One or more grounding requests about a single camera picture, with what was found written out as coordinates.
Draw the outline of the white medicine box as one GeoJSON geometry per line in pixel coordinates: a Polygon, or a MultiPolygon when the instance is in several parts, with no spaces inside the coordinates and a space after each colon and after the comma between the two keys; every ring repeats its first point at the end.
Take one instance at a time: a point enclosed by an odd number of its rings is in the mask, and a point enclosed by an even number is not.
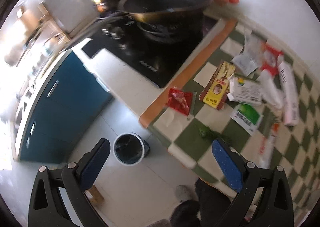
{"type": "Polygon", "coordinates": [[[262,103],[261,86],[254,80],[233,74],[229,79],[227,97],[231,102],[259,106],[262,103]]]}

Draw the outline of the left grey slipper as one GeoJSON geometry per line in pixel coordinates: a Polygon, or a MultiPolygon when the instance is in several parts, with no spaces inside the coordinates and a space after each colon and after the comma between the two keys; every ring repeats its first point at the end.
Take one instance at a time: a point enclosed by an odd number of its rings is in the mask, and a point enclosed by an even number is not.
{"type": "Polygon", "coordinates": [[[187,185],[178,185],[175,189],[175,197],[180,203],[197,200],[194,191],[187,185]]]}

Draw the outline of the white round trash bin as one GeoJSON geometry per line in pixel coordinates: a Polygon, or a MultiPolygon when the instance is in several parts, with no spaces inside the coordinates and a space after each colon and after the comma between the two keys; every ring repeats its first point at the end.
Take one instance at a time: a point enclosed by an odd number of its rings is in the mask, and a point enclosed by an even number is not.
{"type": "Polygon", "coordinates": [[[149,155],[150,146],[135,133],[122,133],[113,143],[113,153],[121,164],[134,166],[149,155]]]}

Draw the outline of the right black trouser leg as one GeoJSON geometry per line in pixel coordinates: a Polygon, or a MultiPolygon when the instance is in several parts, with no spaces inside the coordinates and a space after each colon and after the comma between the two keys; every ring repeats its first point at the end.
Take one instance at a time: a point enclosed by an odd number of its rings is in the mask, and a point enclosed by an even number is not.
{"type": "Polygon", "coordinates": [[[228,196],[201,179],[195,183],[201,215],[201,226],[215,226],[231,204],[228,196]]]}

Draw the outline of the yellow red paper box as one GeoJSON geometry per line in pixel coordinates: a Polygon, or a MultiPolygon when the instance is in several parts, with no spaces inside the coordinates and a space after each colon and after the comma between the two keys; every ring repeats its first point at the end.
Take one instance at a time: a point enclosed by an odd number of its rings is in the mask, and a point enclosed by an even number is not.
{"type": "Polygon", "coordinates": [[[199,96],[199,100],[216,110],[222,109],[229,93],[229,80],[235,72],[235,66],[221,61],[209,83],[199,96]]]}

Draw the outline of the green white checkered mat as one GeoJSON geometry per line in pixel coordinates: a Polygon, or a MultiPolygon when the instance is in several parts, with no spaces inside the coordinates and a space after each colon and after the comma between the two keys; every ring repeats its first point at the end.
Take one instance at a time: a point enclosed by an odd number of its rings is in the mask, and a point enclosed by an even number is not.
{"type": "Polygon", "coordinates": [[[143,126],[155,134],[169,153],[185,167],[193,170],[208,184],[234,197],[210,150],[210,141],[200,136],[208,127],[226,137],[232,150],[244,158],[258,162],[271,134],[278,124],[278,134],[271,152],[270,165],[281,165],[289,178],[294,216],[298,217],[310,193],[319,186],[319,81],[306,64],[261,28],[250,28],[229,21],[216,37],[174,79],[173,87],[201,94],[218,68],[229,68],[234,57],[245,47],[245,38],[254,35],[284,55],[295,77],[298,93],[298,122],[284,125],[279,112],[267,102],[246,106],[229,100],[221,107],[211,107],[200,98],[194,109],[183,115],[166,106],[168,92],[164,91],[140,116],[143,126]]]}

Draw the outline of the red snack wrapper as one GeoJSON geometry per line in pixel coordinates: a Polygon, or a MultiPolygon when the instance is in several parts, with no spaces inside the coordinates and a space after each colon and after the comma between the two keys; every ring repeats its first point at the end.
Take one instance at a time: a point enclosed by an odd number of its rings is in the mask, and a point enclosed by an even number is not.
{"type": "Polygon", "coordinates": [[[177,88],[170,88],[168,93],[167,107],[188,116],[193,101],[193,94],[191,92],[184,92],[177,88]]]}

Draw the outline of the red white snack bag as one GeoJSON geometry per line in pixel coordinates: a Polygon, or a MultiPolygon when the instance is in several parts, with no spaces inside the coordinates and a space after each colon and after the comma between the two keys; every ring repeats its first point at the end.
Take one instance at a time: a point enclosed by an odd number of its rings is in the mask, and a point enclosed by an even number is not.
{"type": "Polygon", "coordinates": [[[278,74],[278,58],[283,61],[283,52],[267,43],[262,44],[261,50],[263,51],[263,61],[260,69],[266,70],[272,77],[276,76],[278,74]]]}

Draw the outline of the blue kitchen cabinets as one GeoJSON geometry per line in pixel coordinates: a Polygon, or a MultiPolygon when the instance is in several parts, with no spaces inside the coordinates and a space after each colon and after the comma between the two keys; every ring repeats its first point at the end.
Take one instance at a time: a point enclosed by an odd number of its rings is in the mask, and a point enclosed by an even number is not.
{"type": "Polygon", "coordinates": [[[76,54],[67,52],[27,104],[15,143],[16,159],[66,161],[111,99],[76,54]]]}

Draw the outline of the small cardboard box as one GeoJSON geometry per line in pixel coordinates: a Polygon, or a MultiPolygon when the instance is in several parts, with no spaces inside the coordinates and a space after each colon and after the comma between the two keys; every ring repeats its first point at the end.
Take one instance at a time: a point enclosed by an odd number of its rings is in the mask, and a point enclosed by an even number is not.
{"type": "Polygon", "coordinates": [[[93,206],[99,206],[104,202],[104,197],[95,185],[92,185],[91,188],[85,190],[85,195],[93,206]]]}

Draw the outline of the white cylindrical tube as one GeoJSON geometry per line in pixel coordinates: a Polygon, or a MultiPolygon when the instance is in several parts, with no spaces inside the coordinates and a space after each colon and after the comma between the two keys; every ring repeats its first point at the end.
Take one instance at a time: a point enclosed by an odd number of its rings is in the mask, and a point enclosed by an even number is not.
{"type": "Polygon", "coordinates": [[[269,103],[275,110],[282,110],[283,108],[283,95],[280,90],[276,88],[272,75],[268,70],[263,70],[257,78],[260,83],[262,97],[269,103]]]}

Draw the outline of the left black trouser leg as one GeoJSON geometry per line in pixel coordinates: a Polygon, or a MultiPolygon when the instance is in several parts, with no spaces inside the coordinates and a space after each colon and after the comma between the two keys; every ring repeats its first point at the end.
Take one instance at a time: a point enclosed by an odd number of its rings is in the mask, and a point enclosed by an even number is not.
{"type": "Polygon", "coordinates": [[[171,217],[170,224],[173,227],[197,227],[201,226],[200,220],[197,217],[200,206],[195,200],[187,200],[178,205],[171,217]]]}

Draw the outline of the black wok pan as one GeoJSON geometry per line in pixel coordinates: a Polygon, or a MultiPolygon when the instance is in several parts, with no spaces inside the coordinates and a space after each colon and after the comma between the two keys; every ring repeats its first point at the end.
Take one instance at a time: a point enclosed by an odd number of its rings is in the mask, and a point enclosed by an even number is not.
{"type": "Polygon", "coordinates": [[[120,0],[118,9],[101,21],[130,16],[146,24],[172,23],[202,13],[213,0],[120,0]]]}

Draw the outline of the green vegetable scrap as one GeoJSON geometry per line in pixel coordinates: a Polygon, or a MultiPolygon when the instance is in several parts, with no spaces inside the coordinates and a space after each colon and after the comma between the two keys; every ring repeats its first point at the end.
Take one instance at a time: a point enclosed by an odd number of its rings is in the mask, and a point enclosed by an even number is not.
{"type": "Polygon", "coordinates": [[[211,139],[211,140],[222,139],[226,143],[231,142],[231,139],[228,136],[218,133],[216,131],[213,131],[207,126],[204,126],[204,125],[199,126],[198,129],[199,129],[199,135],[204,139],[211,139]]]}

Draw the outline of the grey white foil packet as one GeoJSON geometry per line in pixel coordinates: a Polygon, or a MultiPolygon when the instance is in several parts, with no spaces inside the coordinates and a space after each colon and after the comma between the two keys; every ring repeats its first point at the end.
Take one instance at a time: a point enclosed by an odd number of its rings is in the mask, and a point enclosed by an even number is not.
{"type": "Polygon", "coordinates": [[[263,64],[263,41],[254,34],[246,34],[244,49],[232,63],[244,76],[249,76],[263,64]]]}

